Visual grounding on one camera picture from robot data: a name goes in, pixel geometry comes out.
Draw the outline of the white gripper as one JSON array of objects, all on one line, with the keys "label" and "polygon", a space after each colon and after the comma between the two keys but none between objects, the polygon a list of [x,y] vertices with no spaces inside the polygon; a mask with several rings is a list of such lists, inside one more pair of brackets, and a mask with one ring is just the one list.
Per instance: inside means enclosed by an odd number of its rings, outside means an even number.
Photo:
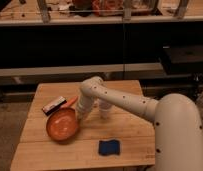
[{"label": "white gripper", "polygon": [[92,97],[80,95],[76,104],[77,119],[84,120],[92,111],[95,99]]}]

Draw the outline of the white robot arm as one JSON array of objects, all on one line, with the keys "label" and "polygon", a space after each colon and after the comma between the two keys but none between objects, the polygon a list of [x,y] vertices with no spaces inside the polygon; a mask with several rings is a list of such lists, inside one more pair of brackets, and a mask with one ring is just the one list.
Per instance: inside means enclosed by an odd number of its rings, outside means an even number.
[{"label": "white robot arm", "polygon": [[94,101],[124,109],[154,125],[155,171],[203,171],[203,124],[196,104],[187,96],[170,93],[160,100],[104,85],[101,77],[84,80],[76,105],[82,120]]}]

